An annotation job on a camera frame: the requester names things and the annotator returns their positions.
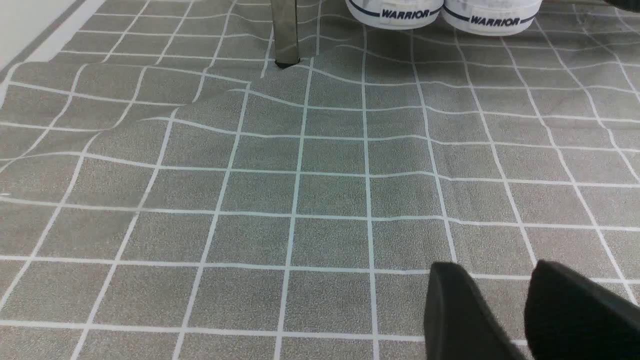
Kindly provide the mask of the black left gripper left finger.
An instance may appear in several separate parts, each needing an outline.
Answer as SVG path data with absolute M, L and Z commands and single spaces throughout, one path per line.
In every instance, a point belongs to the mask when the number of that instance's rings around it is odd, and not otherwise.
M 469 273 L 454 262 L 429 270 L 423 315 L 428 360 L 523 360 Z

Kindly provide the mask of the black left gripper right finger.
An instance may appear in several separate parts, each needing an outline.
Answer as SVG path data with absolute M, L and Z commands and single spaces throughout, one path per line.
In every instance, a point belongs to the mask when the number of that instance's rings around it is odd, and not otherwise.
M 535 360 L 640 357 L 638 306 L 553 260 L 535 265 L 524 321 Z

